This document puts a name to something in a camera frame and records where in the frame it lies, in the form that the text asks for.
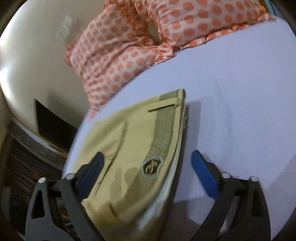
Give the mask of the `black bedside panel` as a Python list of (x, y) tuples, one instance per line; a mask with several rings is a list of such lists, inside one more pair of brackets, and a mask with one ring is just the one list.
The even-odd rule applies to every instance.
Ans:
[(68, 152), (78, 129), (50, 111), (37, 99), (35, 99), (35, 108), (39, 135)]

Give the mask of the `khaki pants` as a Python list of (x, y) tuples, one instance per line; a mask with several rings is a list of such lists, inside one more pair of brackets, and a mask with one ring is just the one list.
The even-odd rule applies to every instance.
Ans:
[(97, 152), (105, 163), (82, 201), (105, 240), (156, 240), (161, 231), (181, 150), (183, 89), (120, 110), (90, 128), (73, 171)]

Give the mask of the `dark wooden side table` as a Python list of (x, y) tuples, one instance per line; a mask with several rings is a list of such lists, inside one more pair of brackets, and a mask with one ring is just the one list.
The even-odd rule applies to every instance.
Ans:
[(16, 141), (32, 154), (54, 168), (63, 170), (67, 152), (33, 133), (14, 117), (6, 125), (6, 129)]

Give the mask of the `left polka dot pillow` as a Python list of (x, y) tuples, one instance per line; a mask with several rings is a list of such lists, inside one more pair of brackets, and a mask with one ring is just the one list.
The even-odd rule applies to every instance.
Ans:
[(170, 45), (152, 39), (132, 1), (105, 1), (102, 13), (67, 47), (65, 62), (81, 80), (93, 118), (133, 78), (173, 56)]

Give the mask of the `right polka dot pillow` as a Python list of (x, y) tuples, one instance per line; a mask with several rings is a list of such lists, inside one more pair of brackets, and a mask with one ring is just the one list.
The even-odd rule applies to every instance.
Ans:
[(236, 30), (275, 18), (259, 1), (133, 1), (153, 23), (159, 40), (174, 49), (192, 48)]

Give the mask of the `white wall socket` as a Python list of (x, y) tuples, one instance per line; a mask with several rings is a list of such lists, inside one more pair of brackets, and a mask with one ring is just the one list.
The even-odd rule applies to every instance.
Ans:
[(57, 30), (56, 37), (61, 43), (66, 43), (71, 31), (74, 29), (76, 24), (76, 19), (71, 15), (67, 15), (62, 24), (60, 25), (59, 29)]

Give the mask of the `polka dot pillow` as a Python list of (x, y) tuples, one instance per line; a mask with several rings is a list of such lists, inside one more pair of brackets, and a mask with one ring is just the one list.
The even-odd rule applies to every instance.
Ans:
[(236, 30), (275, 18), (259, 1), (133, 1), (153, 23), (159, 40), (174, 49), (192, 48)]
[(102, 13), (67, 47), (65, 62), (81, 80), (93, 118), (133, 78), (173, 56), (170, 45), (152, 39), (132, 1), (105, 1)]

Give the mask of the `white bed sheet mattress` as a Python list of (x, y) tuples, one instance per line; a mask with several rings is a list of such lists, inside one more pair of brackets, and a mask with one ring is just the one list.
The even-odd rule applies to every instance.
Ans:
[(190, 156), (241, 179), (259, 178), (271, 236), (295, 209), (295, 35), (278, 18), (216, 38), (138, 75), (96, 115), (176, 89), (186, 91), (187, 139), (162, 240), (189, 240), (210, 211)]

